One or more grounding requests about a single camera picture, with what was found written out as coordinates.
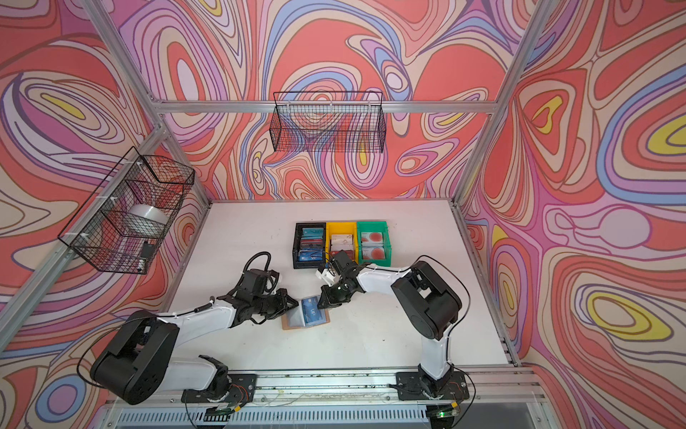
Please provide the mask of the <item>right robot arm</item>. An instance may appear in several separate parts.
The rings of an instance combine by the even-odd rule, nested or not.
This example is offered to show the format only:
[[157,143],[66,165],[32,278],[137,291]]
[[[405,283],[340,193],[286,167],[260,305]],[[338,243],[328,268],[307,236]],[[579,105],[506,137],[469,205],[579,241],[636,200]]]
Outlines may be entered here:
[[346,253],[336,254],[317,268],[323,281],[320,309],[347,304],[357,293],[379,293],[395,298],[412,327],[423,337],[421,375],[439,382],[452,371],[449,362],[450,330],[459,323],[463,302],[434,267],[421,256],[411,266],[385,267],[357,264]]

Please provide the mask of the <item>blue credit card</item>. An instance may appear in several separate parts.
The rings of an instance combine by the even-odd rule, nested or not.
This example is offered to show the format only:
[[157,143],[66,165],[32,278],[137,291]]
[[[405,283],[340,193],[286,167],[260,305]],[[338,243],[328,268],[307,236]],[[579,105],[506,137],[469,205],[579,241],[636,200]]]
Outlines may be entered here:
[[318,300],[318,296],[301,300],[300,307],[305,327],[325,325],[328,322],[327,312],[317,307]]

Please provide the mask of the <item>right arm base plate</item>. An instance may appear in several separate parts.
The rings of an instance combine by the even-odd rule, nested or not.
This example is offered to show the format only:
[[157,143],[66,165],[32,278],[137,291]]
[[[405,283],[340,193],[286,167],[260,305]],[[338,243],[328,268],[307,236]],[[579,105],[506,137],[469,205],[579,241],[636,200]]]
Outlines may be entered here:
[[395,377],[391,388],[403,401],[455,400],[461,403],[471,397],[466,374],[457,370],[449,370],[438,380],[420,370],[398,372]]

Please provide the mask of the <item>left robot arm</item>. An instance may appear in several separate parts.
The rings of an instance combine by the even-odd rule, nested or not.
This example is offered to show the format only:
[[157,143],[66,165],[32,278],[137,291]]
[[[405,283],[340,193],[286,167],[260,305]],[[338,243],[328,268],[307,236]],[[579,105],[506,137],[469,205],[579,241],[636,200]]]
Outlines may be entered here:
[[177,359],[177,347],[251,322],[262,325],[299,306],[278,286],[273,270],[251,269],[223,296],[191,310],[153,314],[140,310],[115,329],[89,370],[91,384],[138,405],[159,391],[183,391],[191,400],[221,402],[234,382],[228,366],[215,357]]

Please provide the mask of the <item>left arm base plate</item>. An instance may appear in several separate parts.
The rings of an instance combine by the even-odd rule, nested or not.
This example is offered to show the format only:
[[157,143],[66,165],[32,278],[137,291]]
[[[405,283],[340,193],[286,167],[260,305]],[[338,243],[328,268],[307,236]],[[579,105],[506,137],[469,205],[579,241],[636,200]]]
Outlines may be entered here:
[[220,404],[244,406],[253,401],[257,387],[257,374],[228,373],[216,375],[204,390],[184,390],[182,402],[186,404]]

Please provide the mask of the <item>tan leather card holder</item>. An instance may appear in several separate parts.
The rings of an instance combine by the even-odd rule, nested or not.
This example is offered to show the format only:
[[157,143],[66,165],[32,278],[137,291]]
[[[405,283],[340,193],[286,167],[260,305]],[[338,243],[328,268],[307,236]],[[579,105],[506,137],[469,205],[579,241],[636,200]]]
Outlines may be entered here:
[[319,296],[300,300],[297,307],[288,310],[282,316],[282,329],[284,331],[307,329],[330,323],[329,311],[320,309],[319,301]]

